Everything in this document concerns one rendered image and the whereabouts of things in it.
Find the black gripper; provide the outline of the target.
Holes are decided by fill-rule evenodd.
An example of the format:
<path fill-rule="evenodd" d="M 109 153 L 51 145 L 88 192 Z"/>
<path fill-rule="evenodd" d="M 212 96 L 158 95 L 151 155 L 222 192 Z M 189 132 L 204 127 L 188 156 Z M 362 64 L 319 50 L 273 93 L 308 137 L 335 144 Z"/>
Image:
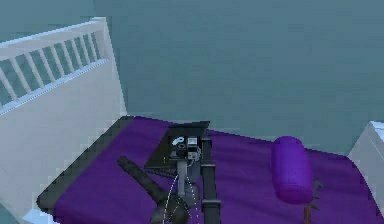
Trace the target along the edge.
<path fill-rule="evenodd" d="M 199 188 L 195 182 L 187 177 L 187 145 L 184 136 L 173 136 L 171 138 L 171 153 L 169 160 L 172 163 L 175 173 L 179 177 L 180 182 L 185 182 L 185 195 L 184 201 L 188 209 L 189 216 L 193 220 L 193 224 L 201 224 L 199 202 L 200 194 Z M 172 181 L 171 187 L 168 191 L 165 205 L 162 224 L 176 224 L 176 213 L 179 208 L 177 195 L 174 194 L 173 188 L 176 185 L 178 177 Z"/>

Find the purple roll pillow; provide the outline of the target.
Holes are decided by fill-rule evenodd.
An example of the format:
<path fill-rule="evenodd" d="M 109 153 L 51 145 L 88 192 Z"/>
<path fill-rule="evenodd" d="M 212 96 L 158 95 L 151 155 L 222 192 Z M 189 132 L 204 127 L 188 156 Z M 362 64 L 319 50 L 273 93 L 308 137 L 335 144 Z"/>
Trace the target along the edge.
<path fill-rule="evenodd" d="M 312 168 L 299 139 L 281 136 L 273 142 L 271 173 L 280 200 L 289 204 L 307 204 L 312 200 Z"/>

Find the dark grey long bar object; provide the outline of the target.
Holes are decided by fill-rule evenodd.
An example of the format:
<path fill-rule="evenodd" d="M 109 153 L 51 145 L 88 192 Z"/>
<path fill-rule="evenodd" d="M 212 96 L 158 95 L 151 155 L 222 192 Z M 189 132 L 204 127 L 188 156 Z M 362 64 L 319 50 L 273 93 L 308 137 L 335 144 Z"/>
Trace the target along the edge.
<path fill-rule="evenodd" d="M 117 159 L 119 167 L 129 174 L 152 198 L 157 207 L 153 211 L 150 224 L 162 224 L 165 200 L 168 191 L 165 191 L 160 185 L 151 179 L 142 169 L 140 169 L 134 162 L 127 159 L 125 156 L 120 156 Z M 179 208 L 176 213 L 176 224 L 187 224 L 190 216 L 186 208 L 185 201 L 177 195 Z"/>

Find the white bed with purple cover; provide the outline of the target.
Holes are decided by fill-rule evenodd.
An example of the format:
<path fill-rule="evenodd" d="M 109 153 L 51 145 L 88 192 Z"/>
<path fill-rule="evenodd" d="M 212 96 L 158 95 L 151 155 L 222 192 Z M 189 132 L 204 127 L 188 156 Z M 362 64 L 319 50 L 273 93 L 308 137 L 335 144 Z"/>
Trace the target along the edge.
<path fill-rule="evenodd" d="M 128 114 L 104 18 L 0 43 L 0 205 L 19 224 L 150 224 L 157 205 L 117 159 L 144 165 L 173 123 Z M 213 131 L 222 224 L 304 224 L 273 186 L 274 141 Z M 384 224 L 384 122 L 344 156 L 309 150 L 312 224 Z M 203 196 L 199 168 L 190 179 Z"/>

